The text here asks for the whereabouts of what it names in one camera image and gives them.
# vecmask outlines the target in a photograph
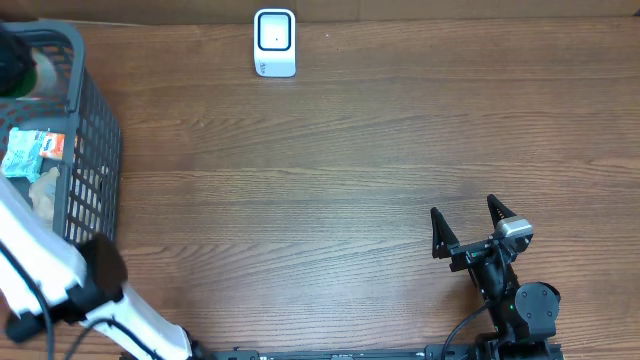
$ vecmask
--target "white device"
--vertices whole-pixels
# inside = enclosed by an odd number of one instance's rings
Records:
[[[253,19],[253,58],[265,77],[296,74],[296,17],[286,9],[262,9]]]
[[[87,263],[78,249],[45,228],[13,185],[0,174],[0,242],[19,260],[38,284],[50,307],[68,299],[67,290],[84,287]],[[0,289],[11,311],[20,314],[42,312],[34,294],[15,268],[0,255]],[[86,313],[82,325],[97,318],[118,321],[132,330],[163,359],[191,358],[191,345],[185,331],[173,325],[149,306],[128,283],[122,284],[122,299],[107,302]],[[137,359],[150,359],[131,338],[107,324],[95,330],[110,337]]]

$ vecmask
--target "wood grain surface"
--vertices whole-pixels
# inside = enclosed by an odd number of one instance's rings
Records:
[[[567,359],[640,358],[640,18],[303,24],[292,79],[256,76],[251,26],[81,32],[131,283],[209,347],[443,342],[480,296],[431,258],[429,209],[479,240],[495,193],[535,226],[514,268],[562,293]]]
[[[299,22],[632,16],[640,0],[13,0],[0,18],[142,25],[252,24],[284,7]]]

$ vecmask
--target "wire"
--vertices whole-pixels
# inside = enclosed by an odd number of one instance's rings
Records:
[[[53,322],[51,321],[51,314],[49,313],[49,305],[47,304],[47,300],[45,299],[42,291],[38,288],[38,285],[33,281],[33,279],[27,274],[27,271],[20,265],[18,260],[13,256],[11,251],[0,241],[0,252],[7,259],[9,264],[13,266],[18,275],[22,278],[22,280],[27,284],[27,287],[33,293],[36,300],[38,300],[38,304],[42,309],[42,316],[44,317],[44,325],[47,329],[47,359],[53,360],[53,356],[55,354],[55,338],[53,334]]]
[[[500,299],[504,296],[504,293],[507,292],[507,265],[504,262],[504,257],[502,256],[502,248],[500,245],[496,245],[498,249],[498,256],[500,257],[500,267],[502,268],[502,289],[500,291],[500,297],[496,299],[496,301],[500,301]]]
[[[446,360],[447,349],[449,348],[449,345],[451,344],[451,341],[453,341],[453,338],[456,336],[458,331],[460,331],[460,329],[462,329],[465,325],[467,325],[471,320],[473,320],[476,317],[478,317],[478,315],[482,314],[483,311],[487,310],[487,308],[489,308],[489,305],[490,305],[489,301],[485,302],[484,305],[482,305],[480,307],[480,309],[474,311],[471,315],[467,316],[466,319],[462,320],[462,322],[460,324],[458,324],[458,326],[456,326],[453,329],[453,331],[451,331],[451,334],[449,334],[449,337],[447,338],[447,341],[445,341],[444,345],[442,346],[442,353],[440,354],[440,359],[441,360]]]
[[[493,357],[495,357],[496,359],[500,358],[500,346],[502,346],[502,344],[506,343],[507,339],[500,339],[498,340],[498,342],[496,343],[496,345],[493,347]]]
[[[65,356],[64,359],[65,360],[71,359],[71,357],[76,352],[76,350],[78,350],[78,347],[80,346],[80,343],[82,343],[82,340],[84,340],[84,338],[87,337],[87,335],[89,335],[91,330],[93,330],[93,328],[96,327],[97,325],[104,324],[104,323],[106,323],[109,326],[114,326],[118,330],[122,331],[125,335],[129,337],[129,339],[131,339],[131,341],[133,341],[136,345],[138,345],[138,347],[140,347],[144,352],[146,352],[149,356],[151,356],[152,359],[164,360],[162,357],[160,357],[160,355],[156,354],[154,351],[149,349],[142,341],[140,341],[140,339],[134,333],[132,333],[131,330],[127,329],[124,325],[120,324],[114,319],[107,319],[107,318],[96,319],[90,322],[86,326],[86,328],[82,330],[82,333],[78,336],[76,341],[73,342],[73,344],[69,348],[69,352],[67,352],[67,355]]]

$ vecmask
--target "orange label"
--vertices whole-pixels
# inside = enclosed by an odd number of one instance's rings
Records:
[[[40,156],[48,159],[62,160],[64,150],[64,134],[47,133],[40,148]]]

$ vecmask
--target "black cable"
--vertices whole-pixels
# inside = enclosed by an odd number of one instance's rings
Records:
[[[500,245],[496,245],[496,248],[498,249],[498,256],[500,257],[500,267],[502,267],[502,289],[500,291],[500,297],[496,299],[496,301],[500,301],[504,293],[507,292],[507,265],[502,256],[502,248],[500,248]]]
[[[13,256],[11,251],[7,249],[7,247],[0,241],[0,252],[7,259],[9,264],[13,266],[18,275],[22,278],[22,280],[27,284],[27,287],[33,293],[33,296],[38,300],[38,304],[42,309],[42,316],[44,318],[44,325],[47,329],[47,359],[53,360],[53,356],[55,354],[55,338],[53,334],[53,322],[51,321],[51,314],[49,313],[49,305],[47,304],[47,299],[45,299],[42,291],[38,288],[38,285],[33,281],[33,279],[27,274],[27,271],[20,265],[20,262]]]
[[[69,348],[69,352],[67,352],[67,355],[64,357],[64,359],[65,360],[71,359],[71,357],[76,352],[76,350],[78,350],[78,346],[80,346],[80,343],[82,343],[82,340],[84,340],[84,338],[87,337],[87,335],[91,332],[91,330],[93,330],[94,327],[103,323],[106,323],[109,326],[114,326],[118,330],[122,331],[125,335],[129,337],[129,339],[131,339],[131,341],[133,341],[136,345],[138,345],[139,348],[141,348],[144,352],[146,352],[149,356],[151,356],[152,359],[164,360],[162,357],[160,357],[160,355],[156,354],[154,351],[149,349],[142,341],[140,341],[140,339],[134,333],[132,333],[131,330],[127,329],[124,325],[120,324],[114,319],[107,319],[107,318],[96,319],[90,322],[86,326],[86,328],[82,330],[82,333],[78,336],[76,341],[73,342],[73,344]]]
[[[493,348],[493,357],[495,357],[496,359],[500,358],[500,346],[502,346],[502,344],[506,343],[507,339],[501,339],[498,340],[498,342],[496,343],[496,345]]]
[[[484,305],[482,305],[480,307],[480,309],[474,311],[471,315],[467,316],[466,319],[462,320],[462,322],[460,324],[458,324],[458,326],[456,326],[453,329],[453,331],[451,331],[451,334],[449,334],[449,337],[447,338],[447,341],[445,341],[444,345],[442,346],[442,353],[440,354],[440,359],[441,360],[446,360],[447,349],[449,348],[449,345],[451,344],[451,341],[453,341],[453,338],[456,336],[458,331],[460,331],[460,329],[462,329],[465,325],[467,325],[467,323],[469,323],[469,321],[475,319],[476,317],[478,317],[478,315],[482,314],[483,311],[487,310],[489,305],[490,305],[489,301],[485,302]]]

